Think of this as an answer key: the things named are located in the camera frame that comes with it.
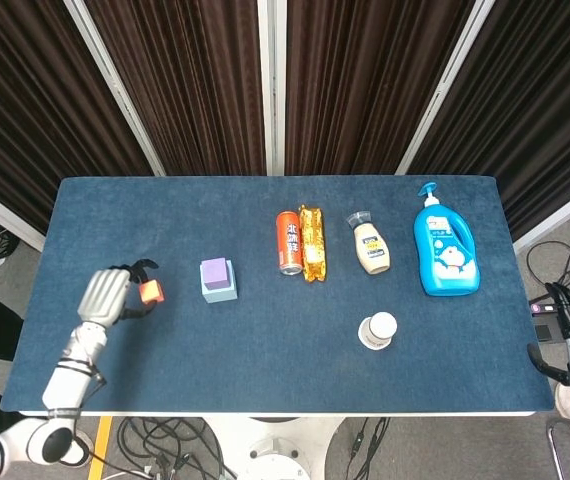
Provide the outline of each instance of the blue bottle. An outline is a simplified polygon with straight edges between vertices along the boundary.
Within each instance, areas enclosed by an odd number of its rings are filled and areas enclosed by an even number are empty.
[[[436,183],[430,182],[418,192],[427,198],[414,222],[423,288],[439,297],[474,293],[480,272],[472,232],[463,217],[440,205],[434,190]]]

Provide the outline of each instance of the orange block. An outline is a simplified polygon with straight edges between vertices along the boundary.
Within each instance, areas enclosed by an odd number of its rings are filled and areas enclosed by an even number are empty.
[[[150,280],[138,286],[138,291],[141,295],[141,300],[143,303],[150,303],[156,300],[157,302],[162,302],[165,300],[163,296],[163,290],[161,289],[161,284],[158,280]]]

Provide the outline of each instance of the mayonnaise bottle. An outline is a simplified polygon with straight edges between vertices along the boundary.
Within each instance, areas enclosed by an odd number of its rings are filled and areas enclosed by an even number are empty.
[[[369,212],[356,212],[347,217],[347,223],[354,229],[356,256],[370,275],[384,272],[389,268],[390,258],[387,244],[376,227],[372,225]]]

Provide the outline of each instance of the soda can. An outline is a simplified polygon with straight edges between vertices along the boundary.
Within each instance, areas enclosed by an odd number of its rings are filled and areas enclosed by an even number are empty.
[[[303,270],[300,230],[296,213],[281,212],[276,217],[278,268],[285,275],[296,275]]]

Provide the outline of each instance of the floor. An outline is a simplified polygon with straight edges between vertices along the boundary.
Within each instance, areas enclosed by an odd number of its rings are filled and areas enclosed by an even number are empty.
[[[544,240],[570,243],[570,221]],[[529,298],[534,298],[543,294],[544,289],[528,272],[525,255],[526,252],[518,255],[518,263],[527,294]],[[545,281],[555,280],[562,273],[566,258],[567,252],[559,245],[542,246],[531,255],[532,267]],[[27,309],[38,261],[38,252],[21,244],[0,268],[0,300],[20,315],[24,315]],[[543,346],[542,350],[546,360],[554,365],[563,366],[567,362],[564,345]],[[9,369],[9,363],[0,361],[0,392]],[[370,479],[553,479],[555,473],[545,440],[545,421],[550,415],[537,413],[524,418],[394,418],[372,463]],[[336,432],[326,460],[327,479],[345,478],[349,451],[361,422],[359,419],[348,419]],[[365,442],[369,441],[373,423],[368,425]],[[119,420],[116,419],[107,458],[117,465],[129,467],[116,447],[118,424]],[[97,425],[97,419],[82,419],[80,426],[94,438]],[[559,428],[557,439],[566,479],[570,480],[570,430]],[[365,451],[366,448],[361,449],[350,475],[360,468]],[[205,450],[199,453],[206,468],[215,466],[212,458],[207,458],[208,455]],[[198,472],[189,473],[188,470],[186,467],[182,471],[185,475],[181,475],[181,479],[202,478]],[[115,470],[108,467],[103,476],[113,472]],[[12,466],[5,478],[84,480],[87,475],[88,467],[71,470],[60,466],[20,464]]]

